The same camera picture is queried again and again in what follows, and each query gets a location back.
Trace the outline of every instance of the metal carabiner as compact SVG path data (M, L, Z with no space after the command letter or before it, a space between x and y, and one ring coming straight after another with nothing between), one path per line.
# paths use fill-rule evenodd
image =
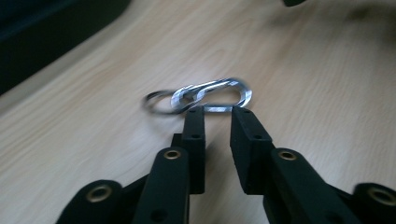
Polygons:
M155 91L145 97L144 107L154 114L181 114L186 110L199 105L199 102L210 92L219 91L225 88L237 88L240 93L240 100L237 106L245 107L251 100L252 90L248 85L235 77L219 79L215 81L206 82L200 85L189 85L182 87L176 91ZM153 98L170 96L171 98L171 110L160 110L154 107L150 101ZM215 104L203 104L205 112L231 112L234 105L215 105Z
M207 82L201 85L196 86L187 86L177 90L171 99L171 106L173 108L182 108L185 105L182 103L183 99L187 99L191 101L192 107L198 105L198 103L204 99L204 97L214 91L219 91L225 88L237 88L239 90L239 94L241 96L239 102L235 105L240 107L245 107L248 105L251 96L252 90L248 87L248 85L237 78L230 77L219 79L216 81ZM214 113L223 113L223 112L231 112L233 110L234 105L214 105L214 104L204 104L205 112L214 112Z

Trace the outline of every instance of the carabiner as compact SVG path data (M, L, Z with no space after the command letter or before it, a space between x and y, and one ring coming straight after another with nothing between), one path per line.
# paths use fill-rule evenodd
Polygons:
M200 101L202 101L204 97L210 92L219 91L225 88L237 88L239 90L241 98L239 102L235 105L245 107L250 102L252 97L252 90L241 79L230 77L206 82L200 85L189 85L186 87L182 87L176 91L155 91L146 96L144 107L148 109L151 113L155 114L181 114L190 108L198 106ZM154 104L150 103L153 98L169 95L172 95L172 110L159 110L154 107ZM204 104L203 106L205 112L222 113L231 112L234 105Z
M252 96L251 89L248 87L247 84L245 84L244 81L234 77L230 77L207 82L197 86L190 85L187 87L183 87L173 94L171 99L171 106L173 108L184 107L185 104L182 103L182 100L187 99L191 101L190 104L192 105L192 107L194 107L198 105L198 102L204 99L204 97L208 93L219 91L229 87L237 88L239 90L241 98L239 102L235 105L240 107L245 107L246 105L248 105ZM223 113L231 112L233 110L233 105L204 104L203 106L205 112Z

